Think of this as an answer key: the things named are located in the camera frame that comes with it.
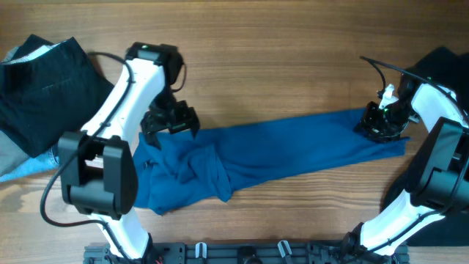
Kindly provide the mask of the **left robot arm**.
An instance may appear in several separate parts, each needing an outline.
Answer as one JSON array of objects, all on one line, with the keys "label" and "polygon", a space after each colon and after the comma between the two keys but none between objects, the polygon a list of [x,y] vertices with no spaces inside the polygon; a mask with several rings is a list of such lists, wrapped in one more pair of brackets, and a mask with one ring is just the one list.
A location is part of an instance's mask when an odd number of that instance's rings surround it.
[{"label": "left robot arm", "polygon": [[141,129],[144,141],[160,147],[159,131],[196,135],[194,108],[178,101],[173,84],[187,66],[173,45],[136,42],[125,57],[112,57],[123,71],[98,112],[78,132],[59,139],[62,199],[100,226],[108,243],[88,247],[85,263],[162,263],[151,235],[133,207],[138,178],[130,146]]}]

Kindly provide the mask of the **blue polo shirt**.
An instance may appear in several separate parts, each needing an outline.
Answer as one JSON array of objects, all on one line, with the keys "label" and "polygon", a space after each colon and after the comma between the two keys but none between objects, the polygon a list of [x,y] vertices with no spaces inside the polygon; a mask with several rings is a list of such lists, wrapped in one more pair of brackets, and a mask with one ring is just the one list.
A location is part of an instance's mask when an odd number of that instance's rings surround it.
[{"label": "blue polo shirt", "polygon": [[405,154],[405,139],[372,142],[354,131],[363,109],[228,128],[159,133],[160,148],[139,135],[134,203],[158,215],[202,199],[223,202],[269,180]]}]

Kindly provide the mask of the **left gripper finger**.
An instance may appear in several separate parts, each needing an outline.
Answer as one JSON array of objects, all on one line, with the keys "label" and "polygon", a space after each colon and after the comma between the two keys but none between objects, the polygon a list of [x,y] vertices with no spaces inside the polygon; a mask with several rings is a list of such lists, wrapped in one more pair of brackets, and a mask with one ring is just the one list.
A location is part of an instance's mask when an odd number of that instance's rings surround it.
[{"label": "left gripper finger", "polygon": [[192,122],[189,124],[189,129],[190,129],[192,137],[195,139],[197,133],[199,132],[200,124],[198,122]]},{"label": "left gripper finger", "polygon": [[161,149],[160,142],[158,140],[157,132],[144,132],[144,139],[148,145],[151,145],[157,149]]}]

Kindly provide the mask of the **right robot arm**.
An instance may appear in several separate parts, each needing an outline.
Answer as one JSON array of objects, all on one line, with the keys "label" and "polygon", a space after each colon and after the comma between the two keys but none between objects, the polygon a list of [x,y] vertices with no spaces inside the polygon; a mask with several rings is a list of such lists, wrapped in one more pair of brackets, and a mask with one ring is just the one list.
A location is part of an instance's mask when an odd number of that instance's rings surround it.
[{"label": "right robot arm", "polygon": [[468,211],[468,117],[450,90],[428,78],[408,95],[428,137],[405,172],[406,186],[377,217],[347,233],[342,263],[387,263],[398,246],[427,225]]}]

